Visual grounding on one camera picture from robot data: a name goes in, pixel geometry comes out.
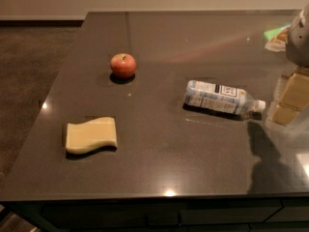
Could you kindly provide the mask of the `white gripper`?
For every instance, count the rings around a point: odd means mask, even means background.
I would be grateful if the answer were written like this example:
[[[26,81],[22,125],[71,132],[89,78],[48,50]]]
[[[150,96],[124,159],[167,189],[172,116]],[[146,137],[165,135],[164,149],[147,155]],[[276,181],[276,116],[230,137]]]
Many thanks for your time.
[[[290,75],[281,76],[279,102],[269,109],[269,120],[283,126],[290,124],[309,104],[309,4],[292,20],[286,55],[300,67]]]

